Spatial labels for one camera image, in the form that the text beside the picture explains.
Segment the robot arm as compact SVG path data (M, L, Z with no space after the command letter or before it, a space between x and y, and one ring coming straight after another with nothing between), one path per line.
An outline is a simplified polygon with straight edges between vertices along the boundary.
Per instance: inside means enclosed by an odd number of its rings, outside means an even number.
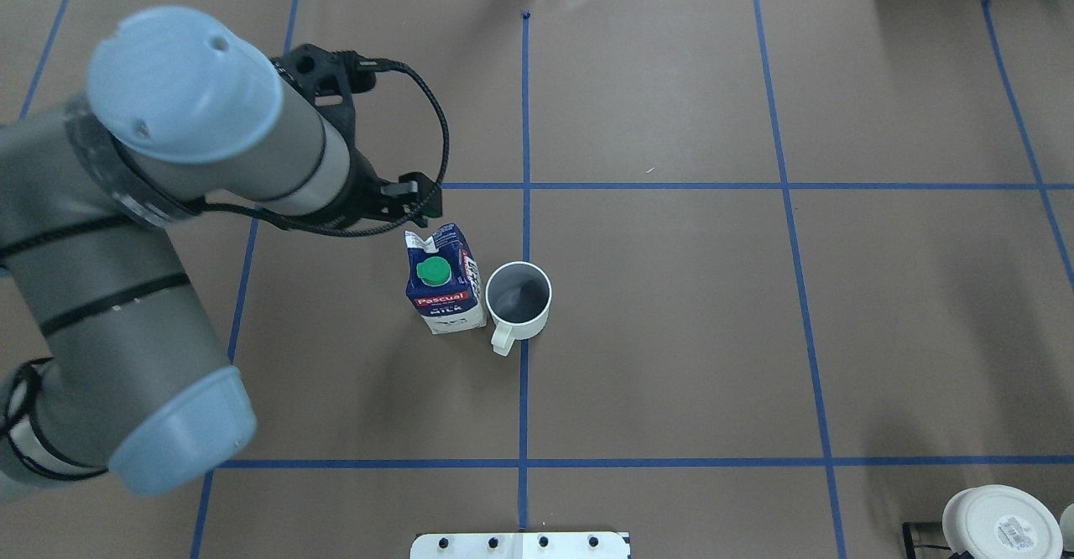
M440 217L434 178L377 175L353 97L409 64L301 45L268 57L208 13L154 6L93 51L85 89L3 128L3 269L50 355L3 379L3 502L114 475L164 494L240 453L257 418L168 229L230 212L379 235Z

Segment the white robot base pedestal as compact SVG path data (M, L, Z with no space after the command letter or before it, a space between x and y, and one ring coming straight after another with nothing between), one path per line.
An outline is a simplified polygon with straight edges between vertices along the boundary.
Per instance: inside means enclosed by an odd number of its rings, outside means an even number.
M410 558L630 558L628 533L614 531L429 533Z

